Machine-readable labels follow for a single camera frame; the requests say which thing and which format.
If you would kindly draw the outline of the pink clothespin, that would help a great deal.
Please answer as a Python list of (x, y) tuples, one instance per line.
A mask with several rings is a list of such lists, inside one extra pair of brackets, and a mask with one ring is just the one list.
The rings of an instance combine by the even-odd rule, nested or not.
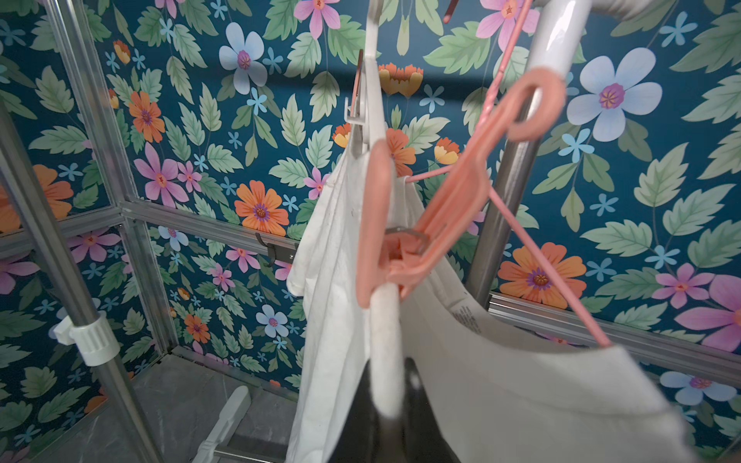
[(351, 94), (349, 116), (356, 117), (358, 115), (357, 101), (361, 90), (361, 80), (363, 72), (363, 61), (364, 61), (364, 50), (360, 49), (357, 57), (356, 73), (353, 81), (353, 90)]
[(562, 291), (567, 289), (563, 278), (493, 191), (486, 173), (488, 156), (502, 138), (513, 142), (536, 139), (555, 123), (564, 103), (565, 82), (557, 73), (546, 68), (525, 73), (470, 140), (416, 225), (406, 231), (388, 231), (386, 226), (389, 281), (399, 286), (401, 297), (411, 295), (430, 275), (486, 201), (494, 202), (546, 273)]

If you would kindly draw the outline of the black wall hook rail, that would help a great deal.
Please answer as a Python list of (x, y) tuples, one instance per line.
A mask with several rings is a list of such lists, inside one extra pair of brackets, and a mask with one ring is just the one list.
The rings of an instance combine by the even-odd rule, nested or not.
[(262, 234), (256, 231), (255, 239), (258, 243), (266, 249), (268, 264), (273, 267), (277, 262), (283, 262), (284, 264), (292, 264), (298, 250), (298, 243), (295, 241), (287, 242), (276, 242), (276, 241), (265, 241)]

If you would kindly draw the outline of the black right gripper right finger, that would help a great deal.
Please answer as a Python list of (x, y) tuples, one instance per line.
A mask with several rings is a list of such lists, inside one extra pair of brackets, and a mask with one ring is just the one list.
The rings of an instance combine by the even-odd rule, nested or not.
[(413, 359), (404, 360), (403, 456), (406, 462), (459, 463), (438, 426)]

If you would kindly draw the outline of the white printed t-shirt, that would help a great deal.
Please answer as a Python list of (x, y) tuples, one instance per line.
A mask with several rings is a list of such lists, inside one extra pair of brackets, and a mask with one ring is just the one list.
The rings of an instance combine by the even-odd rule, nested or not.
[(405, 354), (462, 462), (694, 462), (687, 426), (621, 346), (490, 316), (447, 260), (403, 302)]

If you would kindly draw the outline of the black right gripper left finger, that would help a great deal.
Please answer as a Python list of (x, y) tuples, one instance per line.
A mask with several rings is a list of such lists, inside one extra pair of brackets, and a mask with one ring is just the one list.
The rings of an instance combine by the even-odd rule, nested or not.
[(379, 445), (379, 417), (372, 401), (371, 362), (363, 374), (329, 463), (375, 463)]

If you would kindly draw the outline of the plain white t-shirt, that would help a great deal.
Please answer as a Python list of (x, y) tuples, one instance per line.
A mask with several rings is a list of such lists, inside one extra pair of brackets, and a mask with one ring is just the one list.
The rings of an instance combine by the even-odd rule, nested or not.
[[(287, 453), (289, 462), (327, 462), (345, 424), (366, 362), (370, 362), (370, 312), (356, 298), (365, 169), (364, 143), (351, 137), (330, 175), (289, 274), (289, 291), (302, 297), (307, 318), (299, 400)], [(410, 215), (396, 179), (387, 228), (406, 226)], [(379, 417), (376, 461), (400, 451), (403, 412)]]

